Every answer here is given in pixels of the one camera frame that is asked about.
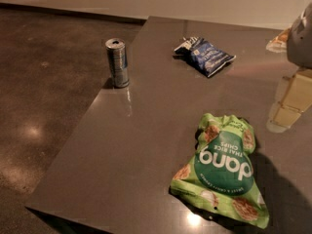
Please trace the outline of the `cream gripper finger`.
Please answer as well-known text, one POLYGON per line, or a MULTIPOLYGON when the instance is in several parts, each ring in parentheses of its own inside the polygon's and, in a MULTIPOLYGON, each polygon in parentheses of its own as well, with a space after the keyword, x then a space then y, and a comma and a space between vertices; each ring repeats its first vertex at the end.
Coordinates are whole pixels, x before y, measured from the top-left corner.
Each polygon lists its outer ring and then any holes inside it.
POLYGON ((312 105, 312 70, 300 67, 280 81, 266 124, 273 133, 288 130, 312 105))

